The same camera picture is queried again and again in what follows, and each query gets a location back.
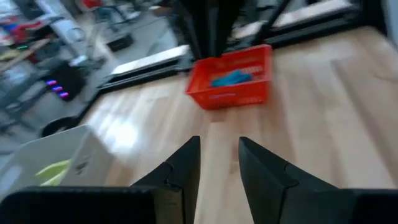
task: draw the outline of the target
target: red basket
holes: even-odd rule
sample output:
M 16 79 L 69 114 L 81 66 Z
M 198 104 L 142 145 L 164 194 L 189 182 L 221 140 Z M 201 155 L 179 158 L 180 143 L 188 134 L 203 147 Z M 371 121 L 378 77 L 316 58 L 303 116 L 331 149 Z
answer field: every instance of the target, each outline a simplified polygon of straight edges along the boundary
M 271 52 L 270 45 L 258 45 L 223 54 L 221 58 L 199 60 L 185 93 L 205 110 L 263 103 L 268 98 L 271 80 Z M 211 87 L 212 80 L 238 69 L 252 74 L 253 81 Z

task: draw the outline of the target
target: white bin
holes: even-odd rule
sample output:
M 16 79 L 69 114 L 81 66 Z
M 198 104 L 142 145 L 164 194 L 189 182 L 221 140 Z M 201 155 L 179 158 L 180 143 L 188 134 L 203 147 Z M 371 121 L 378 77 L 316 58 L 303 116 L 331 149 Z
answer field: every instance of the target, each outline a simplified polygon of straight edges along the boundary
M 60 186 L 103 186 L 113 155 L 89 126 L 79 126 L 22 145 L 0 170 L 0 200 L 27 186 L 42 184 L 38 171 L 71 160 Z

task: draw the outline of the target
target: workshop floor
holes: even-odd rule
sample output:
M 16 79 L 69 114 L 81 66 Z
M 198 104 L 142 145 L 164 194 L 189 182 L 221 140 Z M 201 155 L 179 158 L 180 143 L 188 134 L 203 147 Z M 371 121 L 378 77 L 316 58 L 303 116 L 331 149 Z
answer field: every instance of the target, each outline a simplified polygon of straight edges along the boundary
M 302 2 L 295 1 L 290 9 L 297 9 L 301 6 L 303 6 Z M 78 22 L 87 33 L 91 32 L 92 21 L 90 18 L 82 17 Z M 158 18 L 151 14 L 144 15 L 135 24 L 124 28 L 124 30 L 132 33 L 135 43 L 130 48 L 115 54 L 109 51 L 99 37 L 96 41 L 95 55 L 105 55 L 108 59 L 103 68 L 92 73 L 81 96 L 72 102 L 64 103 L 51 93 L 45 95 L 25 117 L 26 120 L 38 127 L 36 133 L 28 132 L 24 128 L 16 126 L 11 130 L 14 133 L 13 136 L 0 136 L 0 144 L 2 145 L 0 147 L 0 168 L 9 157 L 7 156 L 9 152 L 18 148 L 20 144 L 37 139 L 39 130 L 48 122 L 64 116 L 78 114 L 84 107 L 85 101 L 95 92 L 96 86 L 114 67 L 176 47 L 175 37 L 168 25 L 164 18 Z M 76 47 L 83 53 L 85 44 L 76 44 Z

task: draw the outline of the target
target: yellow object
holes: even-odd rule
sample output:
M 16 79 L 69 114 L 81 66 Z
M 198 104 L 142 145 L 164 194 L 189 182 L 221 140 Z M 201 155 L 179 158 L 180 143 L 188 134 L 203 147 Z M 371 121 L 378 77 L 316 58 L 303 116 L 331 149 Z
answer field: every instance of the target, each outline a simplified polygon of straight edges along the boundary
M 61 171 L 59 174 L 57 174 L 55 177 L 51 178 L 50 180 L 44 182 L 42 185 L 40 186 L 57 186 L 58 184 L 60 184 L 63 176 L 67 173 L 67 169 L 64 169 L 63 171 Z
M 40 178 L 42 181 L 50 181 L 54 177 L 61 174 L 63 171 L 68 170 L 70 165 L 70 160 L 65 160 L 49 165 L 48 167 L 42 169 L 36 173 L 36 177 Z

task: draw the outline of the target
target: black metal frame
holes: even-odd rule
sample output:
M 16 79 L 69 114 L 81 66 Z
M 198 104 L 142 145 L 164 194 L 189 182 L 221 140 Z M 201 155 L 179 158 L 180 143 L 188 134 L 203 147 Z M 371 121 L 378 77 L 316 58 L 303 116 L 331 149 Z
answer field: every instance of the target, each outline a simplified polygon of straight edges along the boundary
M 286 26 L 273 27 L 273 23 L 288 6 L 290 1 L 291 0 L 283 0 L 271 16 L 270 23 L 264 24 L 257 34 L 243 38 L 241 44 L 230 47 L 226 52 L 250 47 L 257 43 L 270 44 L 276 49 L 361 26 L 374 26 L 382 33 L 384 33 L 383 30 L 386 29 L 385 23 L 381 22 L 384 20 L 382 16 L 383 13 L 374 12 L 377 8 L 382 10 L 381 1 L 378 0 L 350 0 L 353 4 L 350 7 L 304 19 Z M 181 71 L 180 61 L 185 59 L 185 55 L 180 55 L 122 74 L 110 75 L 108 81 L 98 87 L 98 92 L 92 97 L 69 127 L 71 128 L 79 125 L 80 121 L 101 95 L 176 75 Z

